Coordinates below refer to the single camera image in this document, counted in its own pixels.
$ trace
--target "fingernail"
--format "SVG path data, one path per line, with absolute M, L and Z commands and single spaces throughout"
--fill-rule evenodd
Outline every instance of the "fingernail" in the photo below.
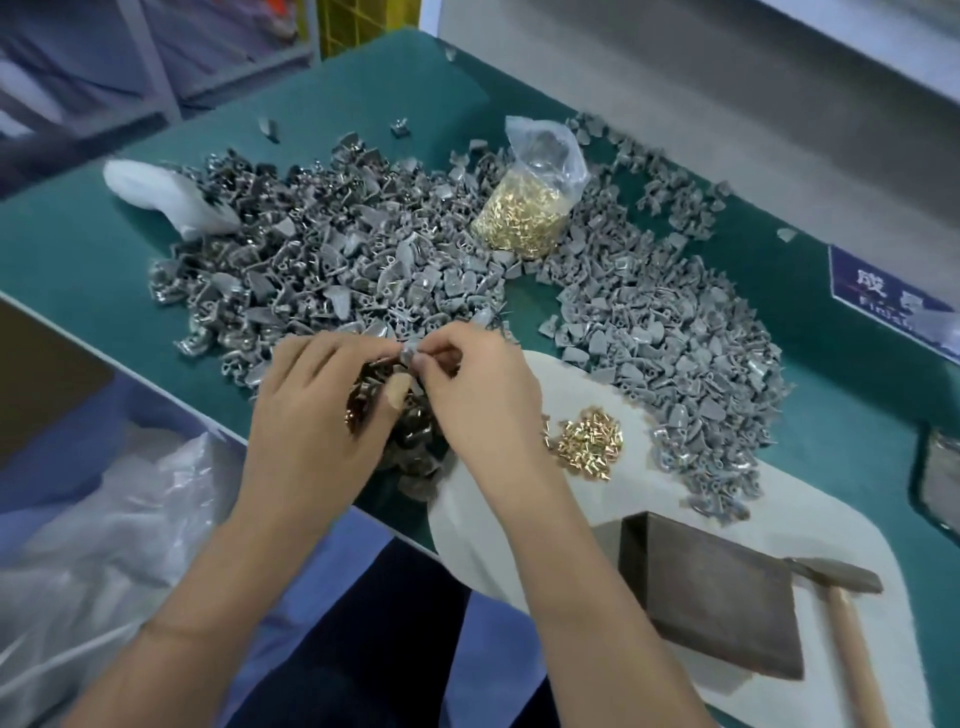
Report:
M 410 391 L 410 382 L 413 377 L 408 374 L 398 373 L 387 379 L 384 385 L 384 395 L 390 406 L 399 411 L 403 409 L 403 401 L 407 399 L 407 392 Z

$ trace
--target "hammer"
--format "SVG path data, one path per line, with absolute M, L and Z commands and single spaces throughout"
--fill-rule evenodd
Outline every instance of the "hammer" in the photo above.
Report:
M 883 696 L 870 664 L 860 620 L 850 592 L 880 594 L 883 584 L 872 571 L 834 559 L 783 559 L 794 573 L 827 588 L 830 626 L 840 660 L 847 672 L 851 701 L 861 728 L 890 728 Z

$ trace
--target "forearm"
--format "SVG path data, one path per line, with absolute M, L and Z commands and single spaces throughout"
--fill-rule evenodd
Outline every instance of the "forearm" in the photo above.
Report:
M 563 475 L 546 465 L 516 477 L 515 486 L 498 489 L 516 495 L 493 508 L 516 558 L 564 727 L 712 726 L 596 544 Z
M 84 693 L 65 728 L 207 728 L 256 625 L 313 545 L 296 529 L 231 519 L 163 606 Z

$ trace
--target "hand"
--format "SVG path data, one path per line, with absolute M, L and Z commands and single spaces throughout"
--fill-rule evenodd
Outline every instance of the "hand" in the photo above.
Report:
M 543 446 L 540 383 L 519 346 L 454 322 L 420 342 L 413 365 L 447 442 L 487 498 L 517 471 L 555 469 Z
M 292 530 L 313 543 L 323 536 L 379 462 L 411 377 L 387 380 L 356 433 L 345 422 L 350 389 L 364 363 L 401 348 L 389 339 L 329 331 L 276 345 L 253 410 L 232 520 Z

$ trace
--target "yellow plastic basket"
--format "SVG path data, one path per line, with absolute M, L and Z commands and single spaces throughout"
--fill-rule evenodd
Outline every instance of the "yellow plastic basket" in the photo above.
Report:
M 416 28 L 420 24 L 420 0 L 317 0 L 317 14 L 320 53 L 330 58 L 387 31 Z

